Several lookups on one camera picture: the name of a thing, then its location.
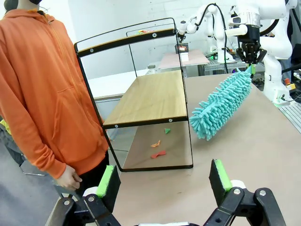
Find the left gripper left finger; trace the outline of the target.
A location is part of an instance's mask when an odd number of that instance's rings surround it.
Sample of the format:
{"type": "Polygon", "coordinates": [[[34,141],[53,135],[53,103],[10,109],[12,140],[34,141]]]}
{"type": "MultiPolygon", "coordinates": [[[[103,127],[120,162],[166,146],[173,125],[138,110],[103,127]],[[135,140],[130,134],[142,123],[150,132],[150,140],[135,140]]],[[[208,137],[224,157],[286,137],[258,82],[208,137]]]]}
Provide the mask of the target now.
{"type": "Polygon", "coordinates": [[[58,200],[50,216],[49,226],[119,226],[113,209],[121,181],[116,166],[108,165],[97,187],[86,190],[79,200],[72,196],[58,200]]]}

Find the person's right hand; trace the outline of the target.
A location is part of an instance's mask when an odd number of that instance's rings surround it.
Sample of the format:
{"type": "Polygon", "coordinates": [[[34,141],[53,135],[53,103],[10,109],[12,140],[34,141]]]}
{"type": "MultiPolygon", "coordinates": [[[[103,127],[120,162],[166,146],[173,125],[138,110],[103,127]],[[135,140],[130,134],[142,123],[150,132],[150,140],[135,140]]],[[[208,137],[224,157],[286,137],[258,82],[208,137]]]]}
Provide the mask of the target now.
{"type": "Polygon", "coordinates": [[[74,168],[66,165],[64,173],[56,179],[56,182],[61,187],[75,191],[80,188],[82,179],[76,173],[74,168]]]}

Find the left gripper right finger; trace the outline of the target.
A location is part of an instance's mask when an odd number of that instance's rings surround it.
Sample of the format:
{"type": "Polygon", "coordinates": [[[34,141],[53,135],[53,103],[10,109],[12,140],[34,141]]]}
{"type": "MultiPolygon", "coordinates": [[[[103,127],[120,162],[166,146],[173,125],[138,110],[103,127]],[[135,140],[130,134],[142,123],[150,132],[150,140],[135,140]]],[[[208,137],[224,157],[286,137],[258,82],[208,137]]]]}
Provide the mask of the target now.
{"type": "Polygon", "coordinates": [[[230,226],[236,217],[251,226],[285,226],[273,192],[266,187],[250,192],[240,180],[230,180],[219,159],[212,159],[209,180],[217,203],[207,226],[230,226]]]}

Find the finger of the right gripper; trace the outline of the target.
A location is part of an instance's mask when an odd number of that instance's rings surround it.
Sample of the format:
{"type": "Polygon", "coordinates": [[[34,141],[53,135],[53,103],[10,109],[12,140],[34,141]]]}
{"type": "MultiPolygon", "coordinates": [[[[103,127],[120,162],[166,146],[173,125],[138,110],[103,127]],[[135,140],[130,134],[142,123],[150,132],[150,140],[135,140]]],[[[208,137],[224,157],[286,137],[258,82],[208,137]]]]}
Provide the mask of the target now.
{"type": "Polygon", "coordinates": [[[245,62],[245,63],[249,63],[249,60],[248,58],[245,56],[244,54],[244,51],[242,48],[238,48],[237,49],[237,55],[239,56],[239,58],[241,59],[242,62],[245,62]]]}
{"type": "Polygon", "coordinates": [[[266,54],[267,51],[263,48],[258,48],[251,52],[251,73],[256,72],[256,65],[263,61],[266,54]]]}

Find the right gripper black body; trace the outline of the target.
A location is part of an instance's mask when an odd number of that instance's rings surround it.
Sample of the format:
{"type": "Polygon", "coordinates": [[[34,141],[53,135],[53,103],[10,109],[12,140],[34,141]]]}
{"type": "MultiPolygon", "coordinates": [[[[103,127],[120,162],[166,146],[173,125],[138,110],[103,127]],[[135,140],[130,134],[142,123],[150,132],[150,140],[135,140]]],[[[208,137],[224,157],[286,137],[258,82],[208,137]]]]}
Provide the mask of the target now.
{"type": "Polygon", "coordinates": [[[245,56],[248,58],[249,63],[251,63],[251,52],[255,49],[260,48],[260,30],[258,27],[252,25],[246,25],[247,33],[238,36],[238,41],[241,42],[241,46],[244,51],[245,56]]]}

